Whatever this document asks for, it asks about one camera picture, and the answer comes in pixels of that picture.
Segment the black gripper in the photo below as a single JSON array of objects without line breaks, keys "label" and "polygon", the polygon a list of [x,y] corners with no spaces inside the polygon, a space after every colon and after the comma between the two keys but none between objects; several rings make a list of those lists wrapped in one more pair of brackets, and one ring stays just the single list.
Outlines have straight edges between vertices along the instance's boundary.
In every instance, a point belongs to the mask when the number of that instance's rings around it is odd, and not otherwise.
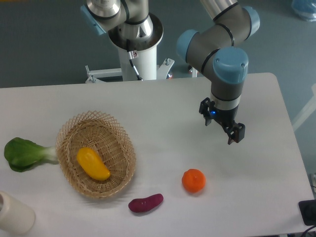
[{"label": "black gripper", "polygon": [[205,119],[205,126],[208,126],[212,120],[215,120],[222,128],[227,131],[228,145],[231,143],[239,143],[245,136],[245,125],[243,123],[235,123],[238,106],[231,110],[220,110],[215,107],[214,101],[206,97],[201,101],[199,113]]}]

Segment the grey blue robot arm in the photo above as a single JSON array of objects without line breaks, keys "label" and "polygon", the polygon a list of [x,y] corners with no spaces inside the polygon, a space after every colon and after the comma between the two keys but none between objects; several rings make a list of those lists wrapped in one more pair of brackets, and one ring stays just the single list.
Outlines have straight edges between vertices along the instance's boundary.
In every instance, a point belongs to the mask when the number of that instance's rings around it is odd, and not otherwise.
[{"label": "grey blue robot arm", "polygon": [[[202,5],[214,25],[203,33],[185,31],[176,51],[211,82],[210,96],[199,106],[205,124],[217,122],[229,143],[238,143],[245,125],[235,117],[248,73],[248,56],[238,44],[259,29],[260,18],[253,8],[241,7],[236,0],[204,0]],[[158,78],[162,66],[157,64],[157,45],[163,26],[150,13],[148,1],[87,0],[80,10],[96,33],[107,34],[117,48],[124,81]]]}]

